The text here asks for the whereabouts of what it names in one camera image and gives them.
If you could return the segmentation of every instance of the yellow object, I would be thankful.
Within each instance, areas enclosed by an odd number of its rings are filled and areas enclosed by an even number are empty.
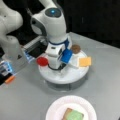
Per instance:
[[[10,84],[14,79],[15,79],[15,76],[11,76],[5,81],[5,83]]]
[[[80,58],[79,67],[87,67],[91,65],[91,57]]]

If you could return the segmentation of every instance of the plate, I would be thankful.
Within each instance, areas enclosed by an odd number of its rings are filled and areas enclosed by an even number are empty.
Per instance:
[[[79,56],[78,58],[81,58],[85,57],[86,54],[83,51],[81,51],[80,54],[78,54],[78,56]],[[47,58],[48,56],[47,54],[42,54],[40,55],[40,57]],[[70,64],[67,65],[63,70],[61,70],[61,72],[52,70],[48,66],[41,67],[39,65],[38,68],[42,77],[50,83],[59,85],[71,84],[74,82],[78,82],[79,80],[82,80],[82,78],[87,74],[89,70],[89,66],[79,68],[75,67],[74,65],[72,65],[73,62],[75,61],[70,60]]]
[[[67,108],[83,113],[83,120],[97,120],[96,112],[92,105],[78,96],[65,96],[56,100],[48,109],[46,120],[62,120]]]

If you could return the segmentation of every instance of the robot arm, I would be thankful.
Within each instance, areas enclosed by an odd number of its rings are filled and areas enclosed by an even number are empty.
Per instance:
[[[17,38],[7,34],[21,27],[22,24],[21,15],[8,8],[3,0],[0,0],[0,45],[5,53],[3,59],[11,63],[14,72],[20,70],[27,60]]]
[[[40,13],[32,16],[31,25],[35,33],[46,35],[48,47],[49,67],[53,70],[60,70],[61,58],[64,51],[69,51],[72,43],[66,33],[66,23],[61,9],[52,0],[39,0],[45,7]]]

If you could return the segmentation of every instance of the table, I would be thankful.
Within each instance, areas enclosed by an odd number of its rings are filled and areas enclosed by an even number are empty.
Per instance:
[[[40,76],[35,61],[22,69],[15,81],[0,87],[0,120],[45,120],[49,106],[65,95],[87,99],[98,120],[120,117],[120,49],[70,33],[74,44],[92,57],[88,79],[76,90],[55,91]]]

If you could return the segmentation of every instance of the white plate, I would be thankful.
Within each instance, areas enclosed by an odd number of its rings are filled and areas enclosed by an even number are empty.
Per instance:
[[[65,96],[56,100],[48,109],[46,120],[62,120],[67,108],[83,113],[83,120],[97,120],[96,112],[92,105],[78,96]]]

